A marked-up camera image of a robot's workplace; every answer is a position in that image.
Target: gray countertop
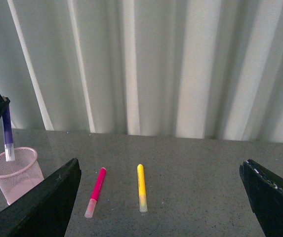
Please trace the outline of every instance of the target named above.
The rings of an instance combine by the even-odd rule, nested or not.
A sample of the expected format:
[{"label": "gray countertop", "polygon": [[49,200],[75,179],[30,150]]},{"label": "gray countertop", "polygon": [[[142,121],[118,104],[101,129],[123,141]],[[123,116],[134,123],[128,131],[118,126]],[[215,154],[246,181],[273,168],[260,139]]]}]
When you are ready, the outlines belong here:
[{"label": "gray countertop", "polygon": [[[253,159],[283,177],[283,144],[24,129],[14,129],[13,137],[15,147],[37,150],[45,178],[79,159],[82,177],[67,237],[262,237],[239,165]],[[145,214],[139,212],[139,163],[145,168]],[[101,167],[107,175],[93,218],[86,219]],[[6,207],[0,191],[0,211]]]}]

